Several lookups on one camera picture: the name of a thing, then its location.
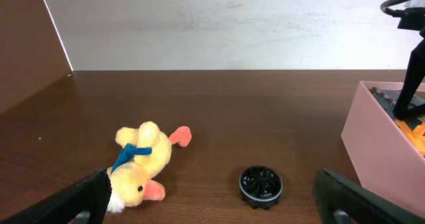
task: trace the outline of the black round object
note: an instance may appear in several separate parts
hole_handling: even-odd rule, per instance
[[[264,166],[252,166],[239,178],[242,196],[248,204],[256,209],[269,209],[278,203],[283,190],[279,175]]]

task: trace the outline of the blue scarf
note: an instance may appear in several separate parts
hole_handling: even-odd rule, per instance
[[[132,144],[127,144],[120,155],[112,166],[111,173],[126,162],[130,161],[134,155],[150,155],[152,154],[152,148],[137,148]]]

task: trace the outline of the plush toy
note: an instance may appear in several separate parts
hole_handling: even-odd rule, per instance
[[[161,201],[165,189],[152,178],[168,164],[171,146],[186,147],[191,138],[186,126],[168,138],[153,122],[145,122],[138,129],[118,130],[116,142],[123,150],[114,166],[108,168],[112,186],[108,211],[120,213],[124,207],[139,205],[143,200]]]

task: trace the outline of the white wall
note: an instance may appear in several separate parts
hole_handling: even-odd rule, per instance
[[[384,0],[46,0],[74,70],[406,68]]]

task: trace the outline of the pink box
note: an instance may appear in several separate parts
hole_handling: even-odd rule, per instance
[[[402,86],[401,82],[360,81],[341,137],[365,189],[425,217],[425,158],[369,91]],[[418,91],[425,91],[425,83]]]

